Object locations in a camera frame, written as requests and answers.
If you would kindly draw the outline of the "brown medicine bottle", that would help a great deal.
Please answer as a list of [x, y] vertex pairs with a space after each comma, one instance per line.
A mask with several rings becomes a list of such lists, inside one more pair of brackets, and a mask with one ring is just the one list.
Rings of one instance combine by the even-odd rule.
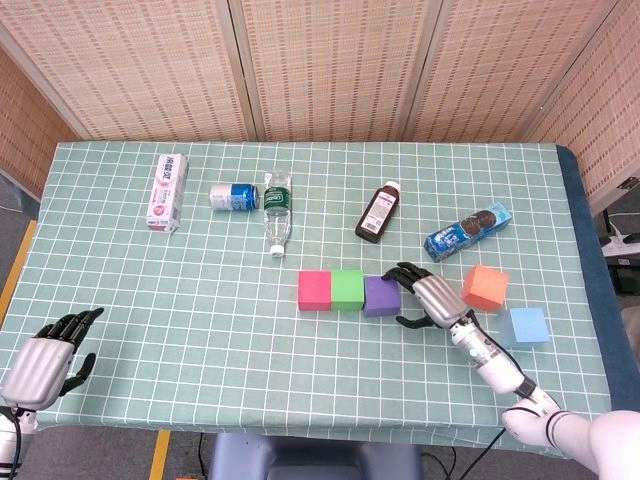
[[376, 190], [355, 228], [358, 237], [370, 243], [380, 241], [399, 204], [400, 191], [394, 181], [387, 181]]

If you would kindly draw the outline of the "white pink toothpaste box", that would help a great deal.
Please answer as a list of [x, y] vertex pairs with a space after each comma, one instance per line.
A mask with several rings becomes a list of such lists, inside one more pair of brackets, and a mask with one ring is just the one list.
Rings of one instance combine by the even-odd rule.
[[159, 156], [146, 213], [152, 231], [172, 233], [180, 227], [189, 164], [179, 153]]

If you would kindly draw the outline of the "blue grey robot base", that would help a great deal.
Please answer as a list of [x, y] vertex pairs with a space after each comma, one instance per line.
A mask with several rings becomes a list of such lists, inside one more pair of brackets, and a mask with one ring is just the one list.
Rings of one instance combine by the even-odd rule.
[[420, 447], [223, 433], [208, 480], [423, 480]]

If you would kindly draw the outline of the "woven bamboo screen panel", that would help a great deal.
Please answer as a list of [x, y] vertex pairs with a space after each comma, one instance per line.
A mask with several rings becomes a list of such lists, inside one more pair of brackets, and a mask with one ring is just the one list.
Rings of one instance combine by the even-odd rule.
[[575, 154], [594, 215], [640, 184], [640, 0], [616, 1], [525, 136]]
[[226, 0], [0, 0], [0, 44], [81, 139], [256, 137]]
[[616, 0], [438, 0], [404, 138], [511, 142]]
[[444, 0], [221, 0], [260, 141], [396, 141]]
[[40, 200], [57, 145], [89, 138], [53, 81], [0, 23], [0, 173]]

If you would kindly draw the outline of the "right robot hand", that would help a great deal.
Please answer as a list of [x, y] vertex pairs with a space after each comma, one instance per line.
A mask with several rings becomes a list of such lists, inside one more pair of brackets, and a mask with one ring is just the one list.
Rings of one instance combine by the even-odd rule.
[[397, 315], [396, 321], [406, 328], [435, 326], [449, 329], [469, 316], [471, 308], [461, 300], [443, 277], [411, 262], [399, 262], [396, 267], [388, 270], [382, 279], [396, 281], [418, 300], [424, 311], [424, 315], [416, 320]]

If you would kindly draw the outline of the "light blue foam cube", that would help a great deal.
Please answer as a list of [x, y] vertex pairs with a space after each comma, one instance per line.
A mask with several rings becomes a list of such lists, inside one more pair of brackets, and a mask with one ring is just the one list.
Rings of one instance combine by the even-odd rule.
[[506, 348], [528, 348], [547, 343], [549, 329], [542, 308], [510, 308], [498, 317], [499, 343]]

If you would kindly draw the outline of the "purple foam cube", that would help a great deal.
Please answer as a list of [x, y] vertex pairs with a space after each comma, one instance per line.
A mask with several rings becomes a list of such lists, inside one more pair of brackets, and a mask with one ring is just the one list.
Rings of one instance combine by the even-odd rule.
[[401, 310], [401, 292], [394, 280], [384, 280], [380, 276], [364, 278], [365, 317], [395, 316]]

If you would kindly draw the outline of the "blue cookie box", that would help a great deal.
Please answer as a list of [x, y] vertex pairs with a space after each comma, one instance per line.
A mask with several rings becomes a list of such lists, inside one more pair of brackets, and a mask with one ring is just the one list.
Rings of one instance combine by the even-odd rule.
[[439, 262], [506, 227], [512, 214], [500, 202], [438, 230], [426, 237], [424, 248]]

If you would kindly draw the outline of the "blue white drink can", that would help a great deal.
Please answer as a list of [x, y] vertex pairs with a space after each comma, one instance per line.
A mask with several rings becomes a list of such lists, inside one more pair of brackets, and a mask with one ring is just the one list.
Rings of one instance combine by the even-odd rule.
[[259, 207], [258, 190], [253, 184], [216, 183], [209, 202], [214, 211], [253, 211]]

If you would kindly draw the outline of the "clear plastic water bottle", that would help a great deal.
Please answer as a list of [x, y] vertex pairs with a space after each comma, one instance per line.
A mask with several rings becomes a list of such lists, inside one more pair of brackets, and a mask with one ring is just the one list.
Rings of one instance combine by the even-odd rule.
[[278, 170], [265, 174], [263, 210], [269, 253], [280, 258], [285, 255], [285, 245], [291, 231], [291, 175]]

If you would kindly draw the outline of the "green checked tablecloth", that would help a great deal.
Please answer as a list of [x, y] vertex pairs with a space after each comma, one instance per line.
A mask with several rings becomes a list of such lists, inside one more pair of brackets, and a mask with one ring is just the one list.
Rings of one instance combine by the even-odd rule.
[[[180, 227], [146, 213], [159, 156], [189, 164]], [[265, 174], [291, 175], [291, 231], [272, 257]], [[86, 383], [42, 427], [249, 430], [305, 437], [483, 445], [501, 435], [497, 395], [449, 335], [360, 311], [302, 312], [301, 270], [380, 275], [400, 261], [460, 288], [485, 265], [509, 275], [505, 304], [542, 308], [550, 340], [517, 350], [562, 407], [593, 418], [611, 397], [578, 238], [552, 144], [75, 142], [56, 148], [37, 229], [0, 329], [0, 381], [20, 347], [60, 317], [102, 307], [73, 367]], [[355, 234], [387, 181], [399, 204], [378, 243]], [[253, 184], [259, 207], [214, 211], [216, 183]], [[426, 237], [500, 202], [511, 222], [434, 262]]]

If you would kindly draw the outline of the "orange foam cube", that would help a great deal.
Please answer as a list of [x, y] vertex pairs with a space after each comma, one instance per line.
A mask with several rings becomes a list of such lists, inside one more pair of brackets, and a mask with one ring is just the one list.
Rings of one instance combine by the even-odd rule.
[[504, 305], [508, 282], [507, 273], [476, 265], [465, 276], [461, 299], [474, 309], [494, 312]]

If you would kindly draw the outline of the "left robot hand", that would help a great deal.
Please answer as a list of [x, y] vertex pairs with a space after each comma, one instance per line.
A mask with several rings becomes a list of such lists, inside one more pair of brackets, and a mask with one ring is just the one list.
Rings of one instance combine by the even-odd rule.
[[69, 374], [72, 360], [94, 321], [104, 309], [67, 314], [42, 327], [19, 350], [0, 390], [6, 405], [26, 411], [42, 411], [88, 379], [97, 355], [89, 353], [80, 370]]

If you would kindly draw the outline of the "red foam cube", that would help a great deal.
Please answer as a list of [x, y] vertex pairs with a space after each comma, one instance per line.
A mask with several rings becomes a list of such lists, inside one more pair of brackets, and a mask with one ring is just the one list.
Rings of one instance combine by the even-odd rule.
[[330, 311], [332, 304], [331, 285], [330, 271], [299, 271], [297, 293], [299, 310]]

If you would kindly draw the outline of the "green foam cube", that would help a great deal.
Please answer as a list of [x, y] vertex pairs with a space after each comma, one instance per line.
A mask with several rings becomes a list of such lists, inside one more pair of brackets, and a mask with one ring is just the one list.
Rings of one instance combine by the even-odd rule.
[[333, 311], [360, 311], [365, 302], [362, 270], [331, 271], [331, 307]]

